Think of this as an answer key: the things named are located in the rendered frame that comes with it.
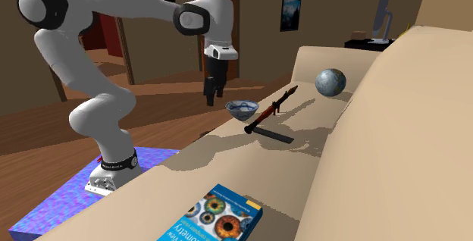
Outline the black table with monitor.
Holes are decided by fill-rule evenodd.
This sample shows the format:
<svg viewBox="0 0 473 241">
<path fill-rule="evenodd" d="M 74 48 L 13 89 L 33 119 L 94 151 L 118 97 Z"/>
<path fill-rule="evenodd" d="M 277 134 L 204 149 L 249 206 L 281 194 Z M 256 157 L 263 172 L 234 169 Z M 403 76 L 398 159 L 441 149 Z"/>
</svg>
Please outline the black table with monitor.
<svg viewBox="0 0 473 241">
<path fill-rule="evenodd" d="M 374 52 L 382 52 L 389 45 L 391 45 L 395 39 L 389 39 L 388 34 L 390 26 L 393 20 L 393 13 L 388 10 L 389 0 L 379 0 L 377 12 L 374 18 L 372 27 L 372 38 L 370 39 L 351 39 L 344 43 L 346 49 L 361 49 Z M 384 29 L 383 36 L 378 38 L 381 27 L 384 23 L 384 18 L 387 17 L 386 27 Z"/>
</svg>

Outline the blue and white bowl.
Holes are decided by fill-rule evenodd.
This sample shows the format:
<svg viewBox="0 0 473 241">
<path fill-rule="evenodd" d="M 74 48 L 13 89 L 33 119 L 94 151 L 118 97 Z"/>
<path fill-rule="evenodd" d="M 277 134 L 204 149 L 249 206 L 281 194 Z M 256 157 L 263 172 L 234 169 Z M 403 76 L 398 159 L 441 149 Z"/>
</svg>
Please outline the blue and white bowl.
<svg viewBox="0 0 473 241">
<path fill-rule="evenodd" d="M 239 121 L 247 121 L 258 110 L 259 104 L 249 100 L 233 100 L 229 101 L 225 108 L 233 118 Z"/>
</svg>

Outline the blue grey globe ball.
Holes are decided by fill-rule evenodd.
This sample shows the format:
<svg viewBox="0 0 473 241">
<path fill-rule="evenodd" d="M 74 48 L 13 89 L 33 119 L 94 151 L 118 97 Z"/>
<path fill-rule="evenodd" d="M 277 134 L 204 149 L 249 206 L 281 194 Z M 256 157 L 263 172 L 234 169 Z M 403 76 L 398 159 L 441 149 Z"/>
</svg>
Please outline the blue grey globe ball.
<svg viewBox="0 0 473 241">
<path fill-rule="evenodd" d="M 315 86 L 323 96 L 339 95 L 346 87 L 346 76 L 338 69 L 328 68 L 316 77 Z"/>
</svg>

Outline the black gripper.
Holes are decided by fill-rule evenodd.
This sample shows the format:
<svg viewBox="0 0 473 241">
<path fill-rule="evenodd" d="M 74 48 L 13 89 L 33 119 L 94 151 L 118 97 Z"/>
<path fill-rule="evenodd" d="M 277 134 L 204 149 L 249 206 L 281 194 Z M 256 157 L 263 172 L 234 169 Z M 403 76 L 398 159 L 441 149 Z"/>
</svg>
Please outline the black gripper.
<svg viewBox="0 0 473 241">
<path fill-rule="evenodd" d="M 205 67 L 207 77 L 204 80 L 203 95 L 206 96 L 207 106 L 213 106 L 215 91 L 218 98 L 223 97 L 224 86 L 227 83 L 228 61 L 206 56 Z"/>
</svg>

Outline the black flat strip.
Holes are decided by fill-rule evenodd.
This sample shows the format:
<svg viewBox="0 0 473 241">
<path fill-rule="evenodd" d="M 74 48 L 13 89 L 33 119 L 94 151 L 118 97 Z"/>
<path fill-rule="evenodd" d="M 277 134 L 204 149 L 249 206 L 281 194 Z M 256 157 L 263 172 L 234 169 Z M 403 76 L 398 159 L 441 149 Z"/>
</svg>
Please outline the black flat strip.
<svg viewBox="0 0 473 241">
<path fill-rule="evenodd" d="M 263 135 L 263 136 L 266 136 L 266 137 L 271 138 L 271 139 L 275 139 L 275 140 L 280 141 L 280 142 L 287 143 L 287 144 L 292 143 L 293 140 L 294 140 L 294 138 L 292 138 L 292 137 L 285 136 L 285 135 L 282 135 L 282 134 L 279 134 L 279 133 L 275 133 L 273 131 L 266 130 L 266 129 L 263 129 L 263 128 L 260 128 L 260 127 L 255 127 L 252 132 Z"/>
</svg>

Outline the blue book with eyes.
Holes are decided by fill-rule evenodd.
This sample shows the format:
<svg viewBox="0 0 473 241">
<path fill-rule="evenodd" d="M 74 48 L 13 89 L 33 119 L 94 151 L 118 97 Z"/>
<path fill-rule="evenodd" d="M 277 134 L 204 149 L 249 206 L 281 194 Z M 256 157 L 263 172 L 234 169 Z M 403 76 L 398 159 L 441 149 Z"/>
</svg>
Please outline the blue book with eyes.
<svg viewBox="0 0 473 241">
<path fill-rule="evenodd" d="M 260 205 L 218 184 L 156 241 L 247 241 Z"/>
</svg>

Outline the purple patterned robot stand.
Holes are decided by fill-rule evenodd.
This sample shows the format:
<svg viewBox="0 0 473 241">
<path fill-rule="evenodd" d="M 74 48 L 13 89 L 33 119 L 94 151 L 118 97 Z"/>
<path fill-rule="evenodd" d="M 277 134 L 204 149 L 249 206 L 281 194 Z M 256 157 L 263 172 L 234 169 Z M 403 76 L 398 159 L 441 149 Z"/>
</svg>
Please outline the purple patterned robot stand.
<svg viewBox="0 0 473 241">
<path fill-rule="evenodd" d="M 92 160 L 64 185 L 37 205 L 8 232 L 14 241 L 34 241 L 102 197 L 85 190 L 90 173 L 99 166 Z"/>
</svg>

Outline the beige sofa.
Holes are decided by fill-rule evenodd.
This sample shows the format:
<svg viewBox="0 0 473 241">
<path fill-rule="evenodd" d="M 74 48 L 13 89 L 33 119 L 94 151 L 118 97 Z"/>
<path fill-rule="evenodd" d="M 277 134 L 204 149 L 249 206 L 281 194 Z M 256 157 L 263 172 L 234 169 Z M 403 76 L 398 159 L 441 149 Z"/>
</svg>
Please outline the beige sofa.
<svg viewBox="0 0 473 241">
<path fill-rule="evenodd" d="M 328 68 L 346 76 L 333 97 Z M 303 46 L 291 83 L 263 127 L 292 143 L 229 120 L 39 241 L 156 241 L 217 184 L 263 207 L 248 241 L 473 241 L 473 32 Z"/>
</svg>

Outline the brown toy rocket launcher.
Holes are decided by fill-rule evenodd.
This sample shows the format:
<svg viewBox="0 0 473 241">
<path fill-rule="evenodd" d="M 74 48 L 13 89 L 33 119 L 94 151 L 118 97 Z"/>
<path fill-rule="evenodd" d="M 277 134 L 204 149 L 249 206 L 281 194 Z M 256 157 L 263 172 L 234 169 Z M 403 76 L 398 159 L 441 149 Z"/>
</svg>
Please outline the brown toy rocket launcher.
<svg viewBox="0 0 473 241">
<path fill-rule="evenodd" d="M 257 119 L 255 119 L 252 123 L 250 123 L 248 126 L 244 127 L 244 131 L 248 134 L 252 133 L 254 129 L 267 117 L 269 117 L 271 114 L 275 115 L 276 112 L 280 111 L 280 105 L 290 96 L 292 95 L 296 90 L 298 86 L 294 86 L 287 90 L 276 102 L 272 102 L 271 106 L 269 106 L 265 111 L 263 111 Z"/>
</svg>

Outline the dark framed wall picture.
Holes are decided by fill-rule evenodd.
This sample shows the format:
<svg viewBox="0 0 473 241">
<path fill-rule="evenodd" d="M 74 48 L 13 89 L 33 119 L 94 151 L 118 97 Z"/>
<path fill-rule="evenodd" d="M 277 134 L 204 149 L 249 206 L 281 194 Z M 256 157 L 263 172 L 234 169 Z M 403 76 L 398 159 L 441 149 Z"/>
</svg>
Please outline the dark framed wall picture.
<svg viewBox="0 0 473 241">
<path fill-rule="evenodd" d="M 282 0 L 280 14 L 280 31 L 297 31 L 299 29 L 299 17 L 301 0 Z"/>
</svg>

